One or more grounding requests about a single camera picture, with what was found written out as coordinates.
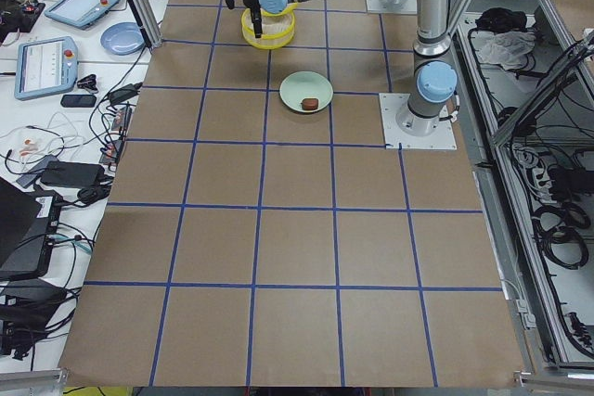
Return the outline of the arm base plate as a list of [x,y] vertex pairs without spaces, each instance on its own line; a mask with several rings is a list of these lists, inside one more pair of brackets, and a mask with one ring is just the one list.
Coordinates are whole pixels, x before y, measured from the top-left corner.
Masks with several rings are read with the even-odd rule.
[[416,15],[417,0],[366,0],[368,13]]
[[453,151],[457,143],[446,106],[440,114],[420,118],[408,107],[409,94],[380,93],[384,145],[388,149]]

